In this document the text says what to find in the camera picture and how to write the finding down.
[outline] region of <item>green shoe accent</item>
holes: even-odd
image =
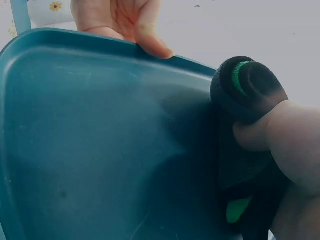
[[[245,91],[242,89],[241,85],[240,85],[240,81],[239,81],[239,72],[240,69],[246,65],[247,63],[250,63],[250,61],[243,61],[238,63],[238,65],[235,67],[235,69],[232,72],[232,84],[233,86],[238,90],[238,92],[240,92],[241,94],[243,94],[244,96],[246,96],[247,98],[249,98],[249,96],[245,93]]]
[[[227,222],[230,224],[236,223],[247,209],[249,203],[251,202],[251,199],[252,197],[248,197],[246,199],[229,202],[226,209]]]

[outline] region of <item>yellow flower print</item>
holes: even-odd
[[[8,33],[12,38],[15,38],[17,36],[17,30],[16,30],[16,25],[15,22],[12,20],[11,26],[8,29]]]
[[[58,12],[60,9],[62,9],[62,3],[59,1],[54,1],[51,5],[50,5],[50,10],[53,12]]]

